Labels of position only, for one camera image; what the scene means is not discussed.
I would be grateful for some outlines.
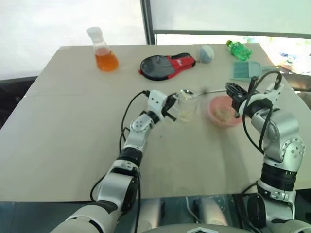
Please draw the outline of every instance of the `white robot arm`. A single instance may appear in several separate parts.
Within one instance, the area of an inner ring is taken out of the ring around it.
[[[95,202],[77,210],[52,233],[113,233],[119,218],[129,212],[136,199],[139,166],[151,128],[165,116],[176,101],[160,91],[145,91],[148,108],[131,123],[130,133],[117,160],[99,184]]]
[[[255,200],[250,198],[249,201],[250,221],[258,228],[269,226],[273,233],[300,233],[302,230],[310,230],[309,224],[293,220],[295,198],[293,187],[305,154],[305,145],[298,136],[298,122],[292,114],[274,106],[282,89],[280,80],[274,87],[269,87],[265,94],[250,91],[256,89],[253,88],[255,82],[251,82],[249,92],[234,83],[226,85],[227,94],[233,99],[232,107],[237,113],[252,118],[251,122],[259,132],[262,128],[266,129],[263,135],[265,157],[262,176],[258,181],[259,193],[255,196]],[[149,97],[147,111],[131,123],[130,133],[118,159],[99,184],[95,202],[80,208],[51,233],[113,233],[119,218],[132,209],[139,185],[139,166],[149,132],[155,124],[163,121],[165,116],[176,120],[167,112],[176,101],[174,94],[166,96],[156,90],[146,91],[145,94]],[[257,211],[252,209],[252,206],[259,206],[260,213],[263,214],[258,216],[252,213]],[[246,233],[247,231],[208,224],[177,224],[147,232]]]

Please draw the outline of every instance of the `beige table surface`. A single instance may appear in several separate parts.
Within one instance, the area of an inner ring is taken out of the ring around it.
[[[248,46],[251,60],[271,65],[258,44]],[[198,46],[115,46],[120,68],[112,73],[96,68],[92,47],[61,47],[0,130],[0,201],[89,200],[92,186],[118,156],[121,118],[137,92],[225,87],[235,58],[225,45],[212,47],[210,64],[197,64],[162,82],[139,75],[140,62],[154,54],[195,55]],[[274,78],[267,78],[260,90],[271,82]],[[311,113],[285,79],[283,83],[278,105],[296,115],[307,144],[295,188],[311,188]],[[133,103],[126,125],[146,101],[140,97]],[[250,125],[248,129],[258,141],[259,134]],[[166,119],[148,139],[140,166],[142,197],[238,193],[260,177],[261,166],[262,155],[242,125],[219,128],[199,113],[187,124]]]

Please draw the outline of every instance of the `green bottle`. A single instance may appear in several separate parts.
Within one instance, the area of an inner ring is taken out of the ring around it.
[[[233,43],[231,40],[228,40],[227,46],[229,47],[231,54],[241,61],[246,61],[252,54],[252,51],[240,42]]]

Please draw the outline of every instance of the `metal spoon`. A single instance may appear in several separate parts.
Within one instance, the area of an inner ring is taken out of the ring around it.
[[[183,92],[185,92],[186,94],[189,94],[192,96],[192,98],[198,97],[198,96],[202,96],[202,95],[206,95],[209,93],[217,93],[217,92],[226,92],[226,89],[220,89],[220,90],[213,90],[213,91],[208,91],[207,89],[203,89],[201,93],[198,93],[196,95],[194,95],[194,92],[188,90],[188,89],[183,89]]]

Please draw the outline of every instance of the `black cable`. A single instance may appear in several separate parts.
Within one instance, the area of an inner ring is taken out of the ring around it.
[[[141,94],[145,94],[145,92],[146,92],[146,91],[141,91],[141,92],[139,92],[137,95],[135,95],[135,96],[131,99],[131,101],[129,102],[129,104],[128,104],[128,106],[127,106],[125,112],[124,112],[124,115],[123,115],[123,118],[122,118],[122,122],[121,122],[121,136],[123,137],[124,141],[125,141],[125,136],[124,136],[124,132],[123,132],[123,129],[124,129],[123,124],[124,124],[124,120],[125,120],[127,111],[128,111],[128,109],[130,108],[132,102],[133,102],[138,96],[140,96]]]
[[[140,178],[139,178],[139,174],[137,176],[138,179],[138,204],[137,204],[137,214],[136,214],[136,222],[135,222],[135,229],[134,229],[134,233],[137,233],[137,229],[138,229],[138,222],[139,222],[139,215],[140,215],[140,205],[141,205],[141,189],[140,189]]]
[[[92,187],[90,193],[89,193],[89,197],[91,199],[91,201],[95,201],[94,198],[93,198],[93,192],[94,192],[94,189],[95,187],[99,184],[100,181],[102,181],[102,179],[105,177],[106,174],[103,175],[103,177],[101,177]]]
[[[248,186],[247,188],[245,188],[241,194],[244,195],[248,190],[250,190],[252,187],[256,186],[257,185],[257,181],[253,184],[251,184],[250,186]]]
[[[122,149],[121,141],[122,141],[122,136],[124,136],[124,131],[125,131],[125,130],[130,131],[130,129],[127,128],[127,127],[125,127],[125,128],[122,130],[121,135],[120,135],[120,138],[119,138],[119,153],[121,153],[121,149]]]
[[[268,113],[266,119],[264,120],[263,127],[262,127],[262,130],[261,130],[260,139],[259,139],[259,148],[262,151],[264,151],[263,148],[262,148],[263,137],[264,137],[264,134],[266,132],[266,129],[267,129],[270,117],[272,115],[272,112],[273,112],[273,107],[271,106],[270,109],[269,109],[269,113]]]
[[[259,146],[257,146],[257,144],[252,140],[251,136],[248,134],[248,131],[247,131],[247,128],[246,128],[246,123],[245,123],[245,116],[246,116],[246,110],[247,110],[247,107],[248,107],[248,103],[249,101],[251,100],[251,97],[252,95],[255,93],[257,87],[259,86],[259,84],[264,80],[265,77],[267,77],[269,74],[272,74],[272,73],[276,73],[278,75],[282,75],[279,71],[277,70],[272,70],[272,71],[269,71],[267,73],[265,73],[260,79],[259,81],[255,84],[255,86],[253,87],[253,89],[250,91],[250,93],[248,94],[248,97],[247,97],[247,100],[246,100],[246,103],[245,103],[245,106],[244,106],[244,110],[243,110],[243,115],[242,115],[242,123],[243,123],[243,128],[244,128],[244,131],[245,131],[245,134],[248,138],[248,140],[254,145],[254,147],[259,150],[262,154],[264,153],[262,148],[260,148]]]
[[[254,187],[257,184],[257,182],[251,184],[250,186],[248,186],[247,188],[245,188],[240,194],[236,195],[236,203],[237,203],[237,210],[238,210],[238,215],[240,217],[240,219],[242,220],[242,222],[249,227],[252,231],[254,231],[255,233],[262,233],[262,231],[260,229],[255,228],[248,220],[247,215],[246,215],[246,210],[245,210],[245,206],[244,206],[244,201],[243,201],[243,195],[252,187]]]

